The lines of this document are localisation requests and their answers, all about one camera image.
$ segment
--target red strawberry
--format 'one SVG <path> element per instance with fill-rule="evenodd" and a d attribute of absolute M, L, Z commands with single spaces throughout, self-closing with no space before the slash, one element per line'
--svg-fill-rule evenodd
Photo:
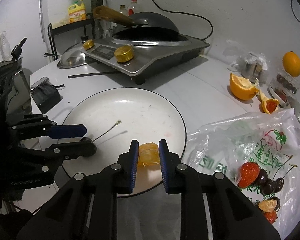
<path fill-rule="evenodd" d="M 263 213 L 263 215 L 266 217 L 266 219 L 270 222 L 271 225 L 277 219 L 277 213 L 275 211 L 265 212 L 265 213 Z"/>
<path fill-rule="evenodd" d="M 252 184 L 260 172 L 259 165 L 253 162 L 244 163 L 240 168 L 241 179 L 238 183 L 240 188 L 245 188 Z"/>

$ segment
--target plastic bottle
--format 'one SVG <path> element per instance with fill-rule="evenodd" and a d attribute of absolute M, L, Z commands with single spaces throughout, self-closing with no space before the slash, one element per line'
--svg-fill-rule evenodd
<path fill-rule="evenodd" d="M 128 16 L 128 10 L 126 9 L 125 5 L 120 5 L 120 10 L 118 12 L 122 13 L 125 16 Z"/>
<path fill-rule="evenodd" d="M 131 0 L 131 4 L 128 7 L 128 15 L 131 15 L 131 14 L 134 14 L 134 13 L 137 13 L 137 12 L 140 12 L 140 11 L 141 10 L 139 8 L 137 0 Z"/>
<path fill-rule="evenodd" d="M 0 52 L 4 61 L 12 60 L 10 44 L 6 38 L 6 32 L 0 33 Z"/>
<path fill-rule="evenodd" d="M 82 21 L 87 18 L 86 8 L 84 3 L 82 2 L 83 0 L 80 1 L 81 1 L 80 5 L 78 5 L 78 2 L 76 1 L 68 8 L 70 23 Z"/>

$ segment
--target yellow detergent bottle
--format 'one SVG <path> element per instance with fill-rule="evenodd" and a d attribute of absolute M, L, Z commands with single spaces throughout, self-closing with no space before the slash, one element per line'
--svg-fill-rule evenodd
<path fill-rule="evenodd" d="M 80 5 L 78 5 L 78 2 L 76 1 L 71 6 L 69 6 L 68 13 L 69 13 L 70 23 L 82 21 L 87 18 L 86 8 L 82 1 L 83 0 L 80 0 L 80 2 L 81 2 Z"/>

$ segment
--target orange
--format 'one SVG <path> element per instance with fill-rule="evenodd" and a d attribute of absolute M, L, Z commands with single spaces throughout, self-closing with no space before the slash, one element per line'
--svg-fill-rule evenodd
<path fill-rule="evenodd" d="M 259 90 L 249 79 L 230 74 L 230 90 L 237 98 L 247 101 L 255 96 Z"/>
<path fill-rule="evenodd" d="M 267 114 L 272 114 L 277 109 L 278 105 L 279 105 L 278 99 L 270 98 L 268 100 L 262 101 L 262 109 Z"/>
<path fill-rule="evenodd" d="M 144 143 L 139 146 L 138 166 L 160 164 L 159 148 L 155 143 Z"/>
<path fill-rule="evenodd" d="M 291 76 L 297 77 L 300 75 L 300 58 L 293 51 L 284 54 L 282 64 L 285 71 Z"/>

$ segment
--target wooden handle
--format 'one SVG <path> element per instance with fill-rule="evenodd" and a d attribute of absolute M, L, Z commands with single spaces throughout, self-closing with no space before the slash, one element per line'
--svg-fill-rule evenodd
<path fill-rule="evenodd" d="M 93 17 L 108 22 L 118 23 L 126 27 L 132 27 L 135 22 L 128 16 L 123 15 L 107 6 L 100 5 L 93 9 Z"/>

